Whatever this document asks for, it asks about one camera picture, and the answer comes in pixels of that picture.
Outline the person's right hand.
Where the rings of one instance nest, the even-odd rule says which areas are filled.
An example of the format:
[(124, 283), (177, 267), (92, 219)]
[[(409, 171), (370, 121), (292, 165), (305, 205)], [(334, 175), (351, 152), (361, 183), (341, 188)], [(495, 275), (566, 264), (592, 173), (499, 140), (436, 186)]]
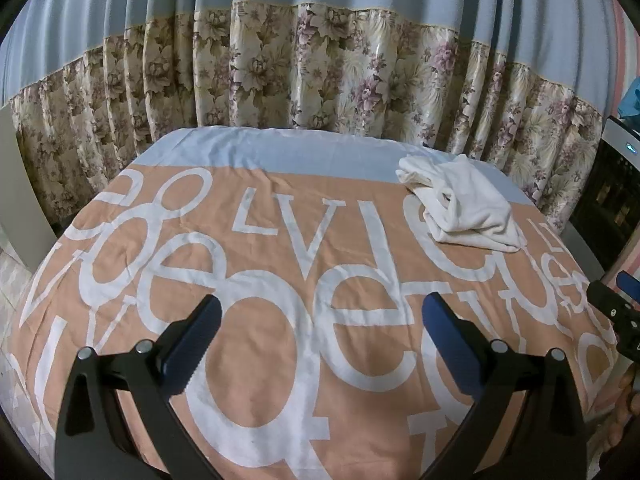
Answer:
[(615, 448), (623, 439), (627, 422), (639, 415), (639, 393), (634, 390), (637, 367), (632, 364), (620, 378), (620, 395), (618, 396), (612, 414), (603, 424), (602, 448), (608, 452)]

